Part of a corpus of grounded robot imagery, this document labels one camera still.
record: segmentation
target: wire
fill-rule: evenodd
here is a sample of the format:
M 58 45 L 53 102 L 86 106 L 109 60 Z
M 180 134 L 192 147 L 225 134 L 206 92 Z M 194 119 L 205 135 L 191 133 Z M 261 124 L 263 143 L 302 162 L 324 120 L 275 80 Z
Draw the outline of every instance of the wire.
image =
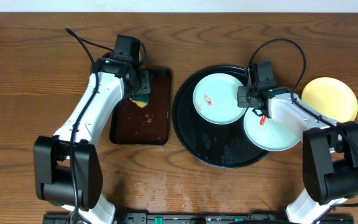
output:
M 263 212 L 262 209 L 255 209 L 253 211 L 251 211 L 248 216 L 247 216 L 247 220 L 251 220 L 251 216 L 255 213 L 255 212 Z
M 70 212 L 70 214 L 68 214 L 68 219 L 66 220 L 66 223 L 70 223 L 72 220 L 74 214 L 74 210 Z M 78 214 L 78 218 L 85 224 L 92 224 L 89 220 L 87 220 L 83 215 L 81 215 L 80 213 Z
M 307 108 L 305 108 L 304 106 L 302 106 L 301 104 L 299 104 L 299 102 L 297 102 L 297 98 L 294 98 L 294 92 L 296 90 L 296 88 L 298 87 L 299 83 L 301 82 L 303 75 L 305 74 L 306 71 L 306 56 L 304 51 L 302 50 L 302 48 L 295 43 L 294 41 L 290 40 L 290 39 L 285 39 L 285 38 L 279 38 L 279 39 L 273 39 L 270 40 L 264 44 L 262 44 L 255 52 L 254 54 L 251 56 L 251 59 L 249 60 L 249 63 L 251 64 L 252 61 L 254 60 L 256 54 L 258 53 L 258 51 L 260 49 L 262 49 L 263 47 L 265 47 L 266 45 L 272 43 L 272 42 L 276 42 L 276 41 L 286 41 L 289 42 L 293 45 L 295 45 L 295 47 L 298 48 L 298 50 L 300 51 L 300 53 L 302 54 L 302 59 L 303 59 L 303 69 L 301 72 L 301 75 L 297 81 L 297 83 L 295 84 L 292 92 L 291 92 L 291 100 L 294 104 L 296 104 L 299 108 L 301 108 L 303 111 L 307 112 L 308 114 L 310 114 L 312 117 L 316 118 L 318 121 L 323 122 L 324 124 L 327 124 L 330 128 L 332 128 L 335 132 L 337 132 L 340 136 L 342 136 L 342 140 L 345 140 L 351 148 L 354 149 L 354 151 L 356 152 L 357 156 L 358 156 L 358 147 L 354 144 L 354 142 L 347 137 L 347 135 L 345 135 L 337 126 L 331 124 L 329 121 L 326 121 L 323 119 L 322 116 L 318 116 L 316 114 L 314 114 L 313 112 L 311 112 L 310 110 L 308 110 Z M 358 203 L 353 203 L 353 204 L 340 204 L 340 203 L 335 203 L 333 205 L 330 205 L 329 209 L 327 209 L 323 214 L 321 214 L 316 220 L 313 221 L 313 223 L 317 223 L 319 222 L 321 219 L 323 219 L 330 211 L 335 210 L 336 207 L 348 207 L 348 208 L 352 208 L 352 207 L 358 207 Z
M 144 47 L 144 43 L 140 43 L 140 46 L 143 48 L 144 55 L 142 60 L 139 62 L 139 67 L 142 66 L 144 62 L 147 60 L 147 52 L 146 52 L 146 48 Z
M 93 46 L 95 46 L 95 47 L 100 47 L 100 48 L 109 50 L 109 51 L 111 51 L 111 52 L 114 52 L 114 50 L 111 49 L 111 48 L 109 48 L 109 47 L 105 47 L 105 46 L 100 45 L 100 44 L 95 44 L 95 43 L 93 43 L 93 42 L 90 42 L 90 41 L 88 41 L 88 40 L 85 40 L 84 38 L 81 38 L 81 37 L 80 37 L 80 40 L 82 40 L 83 42 L 85 42 L 85 43 L 87 43 L 87 44 L 93 45 Z
M 81 110 L 81 112 L 79 113 L 75 123 L 73 124 L 73 129 L 71 131 L 71 136 L 70 136 L 70 143 L 69 143 L 69 148 L 70 148 L 70 166 L 71 166 L 71 180 L 73 181 L 73 188 L 74 188 L 74 211 L 73 211 L 73 215 L 69 216 L 69 222 L 70 223 L 77 223 L 77 219 L 78 219 L 78 207 L 79 207 L 79 201 L 78 201 L 78 186 L 77 186 L 77 179 L 76 179 L 76 174 L 75 174 L 75 154 L 74 154 L 74 140 L 75 140 L 75 134 L 78 131 L 78 125 L 80 124 L 81 118 L 82 116 L 85 114 L 86 109 L 89 107 L 89 105 L 91 104 L 94 96 L 97 94 L 98 90 L 99 90 L 99 75 L 98 75 L 98 71 L 96 71 L 96 64 L 93 60 L 93 57 L 91 55 L 91 53 L 89 52 L 89 50 L 86 48 L 85 44 L 83 43 L 83 39 L 79 38 L 74 31 L 72 31 L 69 27 L 65 27 L 65 30 L 72 35 L 73 37 L 75 37 L 75 39 L 81 44 L 81 46 L 84 48 L 86 54 L 88 55 L 89 59 L 92 62 L 92 66 L 94 69 L 94 75 L 95 75 L 95 79 L 96 79 L 96 84 L 95 87 L 93 88 L 93 92 L 92 95 L 90 96 L 89 100 L 86 102 L 86 104 L 84 105 L 83 109 Z

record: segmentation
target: sponge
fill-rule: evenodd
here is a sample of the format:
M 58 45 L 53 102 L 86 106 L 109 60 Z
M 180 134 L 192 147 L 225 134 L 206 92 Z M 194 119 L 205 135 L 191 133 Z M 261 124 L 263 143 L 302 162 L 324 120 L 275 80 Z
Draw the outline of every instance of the sponge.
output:
M 138 107 L 143 108 L 149 103 L 149 96 L 148 95 L 137 96 L 131 100 L 132 102 L 136 103 Z

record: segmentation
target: white wall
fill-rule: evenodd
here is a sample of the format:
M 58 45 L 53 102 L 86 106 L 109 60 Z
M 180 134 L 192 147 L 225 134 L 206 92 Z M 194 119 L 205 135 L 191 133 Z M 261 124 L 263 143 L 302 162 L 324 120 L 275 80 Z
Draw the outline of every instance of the white wall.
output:
M 0 12 L 358 12 L 358 0 L 0 0 Z

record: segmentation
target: wooden table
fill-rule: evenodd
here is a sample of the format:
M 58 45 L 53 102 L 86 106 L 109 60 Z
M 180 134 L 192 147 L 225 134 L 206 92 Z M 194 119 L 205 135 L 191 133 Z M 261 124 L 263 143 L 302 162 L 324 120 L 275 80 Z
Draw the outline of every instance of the wooden table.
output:
M 305 50 L 300 90 L 334 77 L 358 100 L 358 14 L 0 13 L 0 223 L 40 223 L 44 213 L 64 212 L 35 196 L 32 147 L 66 121 L 88 83 L 89 59 L 65 26 L 110 47 L 117 34 L 143 41 L 149 65 L 173 70 L 171 103 L 191 74 L 216 64 L 245 66 L 260 44 L 277 37 Z M 95 57 L 105 53 L 90 49 Z M 301 71 L 300 54 L 288 43 L 269 45 L 255 60 L 272 60 L 279 85 L 293 86 Z M 250 167 L 219 169 L 194 158 L 172 122 L 164 146 L 113 145 L 109 128 L 108 121 L 98 146 L 103 194 L 121 211 L 279 210 L 304 187 L 301 144 Z M 338 212 L 358 223 L 358 208 Z

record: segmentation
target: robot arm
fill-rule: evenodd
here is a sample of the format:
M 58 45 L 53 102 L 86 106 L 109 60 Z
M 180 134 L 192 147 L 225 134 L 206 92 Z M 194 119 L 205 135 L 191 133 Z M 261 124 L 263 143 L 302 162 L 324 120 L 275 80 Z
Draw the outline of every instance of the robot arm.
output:
M 96 83 L 96 75 L 92 73 L 83 97 L 65 124 L 53 137 L 39 136 L 34 144 L 37 197 L 74 210 L 71 169 L 75 169 L 79 213 L 91 223 L 111 224 L 115 214 L 114 205 L 101 195 L 103 175 L 96 146 L 104 125 L 123 97 L 142 96 L 151 92 L 149 73 L 139 68 L 140 46 L 139 40 L 118 35 L 116 50 L 95 63 L 99 83 Z M 58 161 L 70 159 L 68 155 L 73 125 L 93 94 L 95 85 L 99 85 L 98 92 L 82 115 L 73 141 L 75 166 L 61 166 Z
M 291 222 L 313 223 L 330 205 L 343 203 L 358 194 L 358 155 L 333 127 L 321 120 L 344 132 L 357 148 L 358 125 L 325 118 L 296 94 L 293 94 L 297 98 L 294 103 L 291 89 L 277 88 L 270 62 L 249 67 L 248 84 L 240 86 L 237 94 L 238 106 L 254 108 L 252 112 L 256 115 L 281 123 L 302 141 L 305 190 L 287 207 L 287 217 Z M 344 153 L 344 159 L 332 162 L 331 152 Z
M 88 141 L 89 144 L 98 145 L 100 134 L 108 120 L 112 109 L 124 96 L 124 82 L 122 78 L 116 77 L 114 74 L 99 72 L 99 90 L 94 100 L 86 110 L 81 123 L 78 126 L 78 132 L 74 142 Z M 59 140 L 69 141 L 73 124 L 78 117 L 85 103 L 90 98 L 95 86 L 95 75 L 92 73 L 89 78 L 89 84 L 77 104 L 74 112 L 67 119 L 64 125 L 59 128 L 54 136 L 59 136 Z

